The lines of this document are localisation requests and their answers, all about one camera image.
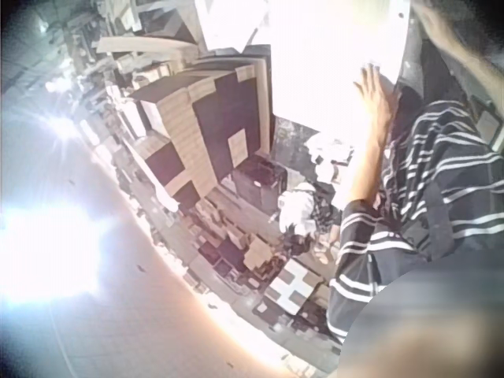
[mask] person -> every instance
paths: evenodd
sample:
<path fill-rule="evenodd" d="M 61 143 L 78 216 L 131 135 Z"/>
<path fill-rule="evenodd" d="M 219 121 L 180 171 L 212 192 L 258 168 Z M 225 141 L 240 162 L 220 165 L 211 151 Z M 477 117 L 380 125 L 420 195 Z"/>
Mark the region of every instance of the person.
<path fill-rule="evenodd" d="M 338 240 L 341 211 L 332 205 L 334 195 L 331 184 L 304 182 L 280 196 L 278 221 L 283 248 L 290 256 L 310 251 L 319 234 L 330 234 L 329 245 Z"/>
<path fill-rule="evenodd" d="M 462 63 L 504 115 L 499 70 L 465 47 L 435 10 L 413 7 L 433 45 Z M 327 313 L 341 343 L 362 308 L 401 275 L 462 251 L 484 254 L 504 245 L 504 160 L 481 139 L 464 96 L 426 93 L 435 101 L 400 124 L 407 117 L 395 115 L 404 98 L 386 92 L 377 67 L 363 69 L 356 87 L 372 122 L 341 188 L 341 247 Z M 373 206 L 376 195 L 380 204 Z"/>

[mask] white paper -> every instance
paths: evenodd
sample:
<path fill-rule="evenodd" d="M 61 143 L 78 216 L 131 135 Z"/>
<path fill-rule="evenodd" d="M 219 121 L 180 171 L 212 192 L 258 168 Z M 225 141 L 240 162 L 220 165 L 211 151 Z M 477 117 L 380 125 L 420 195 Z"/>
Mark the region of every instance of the white paper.
<path fill-rule="evenodd" d="M 397 81 L 410 1 L 271 0 L 271 7 L 273 113 L 354 145 L 369 124 L 354 81 L 367 63 Z"/>

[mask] bright light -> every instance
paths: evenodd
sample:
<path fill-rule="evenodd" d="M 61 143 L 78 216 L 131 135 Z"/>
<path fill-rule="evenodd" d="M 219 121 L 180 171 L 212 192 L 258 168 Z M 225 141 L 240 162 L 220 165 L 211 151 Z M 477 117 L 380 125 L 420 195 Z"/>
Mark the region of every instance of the bright light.
<path fill-rule="evenodd" d="M 40 34 L 46 34 L 49 24 L 39 18 L 39 30 Z"/>
<path fill-rule="evenodd" d="M 10 302 L 45 302 L 97 288 L 98 229 L 80 209 L 7 212 L 0 245 L 0 294 Z"/>
<path fill-rule="evenodd" d="M 56 80 L 48 81 L 46 89 L 48 92 L 66 92 L 72 88 L 72 81 L 67 77 L 58 77 Z"/>
<path fill-rule="evenodd" d="M 48 92 L 53 93 L 56 91 L 56 84 L 53 83 L 52 81 L 48 81 L 46 83 L 46 89 Z"/>
<path fill-rule="evenodd" d="M 70 67 L 70 65 L 73 63 L 73 60 L 70 57 L 66 57 L 63 62 L 60 64 L 60 69 L 66 69 Z"/>
<path fill-rule="evenodd" d="M 79 132 L 76 130 L 72 120 L 68 118 L 51 118 L 47 123 L 62 140 L 73 139 L 79 136 Z"/>
<path fill-rule="evenodd" d="M 197 295 L 197 298 L 219 326 L 243 349 L 271 368 L 284 369 L 285 360 L 291 356 L 288 350 L 239 317 L 228 303 L 214 293 Z"/>

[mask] sleeve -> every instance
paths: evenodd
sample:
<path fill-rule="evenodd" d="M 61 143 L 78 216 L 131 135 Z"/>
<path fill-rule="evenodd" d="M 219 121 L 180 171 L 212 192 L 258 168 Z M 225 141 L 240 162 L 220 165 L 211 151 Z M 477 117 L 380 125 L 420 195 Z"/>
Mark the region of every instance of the sleeve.
<path fill-rule="evenodd" d="M 378 212 L 366 202 L 353 201 L 348 204 L 341 220 L 339 259 L 348 253 L 365 253 L 380 220 L 382 218 Z"/>
<path fill-rule="evenodd" d="M 378 211 L 363 201 L 345 208 L 340 240 L 327 318 L 329 329 L 343 343 L 355 318 L 373 296 L 421 258 Z"/>

